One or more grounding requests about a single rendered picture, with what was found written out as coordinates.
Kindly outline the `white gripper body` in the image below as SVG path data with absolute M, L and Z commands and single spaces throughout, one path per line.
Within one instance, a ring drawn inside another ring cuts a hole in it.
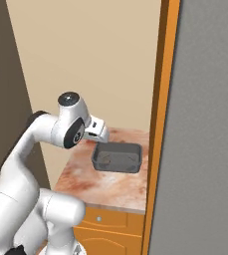
M 108 142 L 109 137 L 110 137 L 110 132 L 106 126 L 106 123 L 102 120 L 96 121 L 96 126 L 95 126 L 95 134 L 96 136 L 96 141 L 99 142 Z

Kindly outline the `dark grey tupperware container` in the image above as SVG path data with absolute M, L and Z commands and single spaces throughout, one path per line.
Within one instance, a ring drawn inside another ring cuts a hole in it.
M 142 146 L 138 143 L 98 142 L 92 163 L 99 171 L 138 173 L 142 164 Z

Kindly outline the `orange wooden side panel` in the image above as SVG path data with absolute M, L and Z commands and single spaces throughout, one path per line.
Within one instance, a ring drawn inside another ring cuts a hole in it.
M 148 255 L 175 37 L 181 0 L 161 0 L 149 134 L 146 208 L 140 255 Z

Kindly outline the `orange drawer front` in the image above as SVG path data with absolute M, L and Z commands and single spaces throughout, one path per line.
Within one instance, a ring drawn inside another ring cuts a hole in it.
M 144 216 L 141 214 L 87 207 L 86 215 L 79 227 L 140 236 L 143 221 Z

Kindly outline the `grey fridge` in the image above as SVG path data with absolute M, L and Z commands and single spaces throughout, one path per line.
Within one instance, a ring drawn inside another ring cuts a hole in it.
M 228 255 L 228 0 L 181 0 L 148 255 Z

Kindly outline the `orange cupboard door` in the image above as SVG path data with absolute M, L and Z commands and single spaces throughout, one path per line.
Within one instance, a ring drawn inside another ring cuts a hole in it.
M 141 238 L 135 235 L 76 227 L 75 235 L 87 255 L 140 255 Z

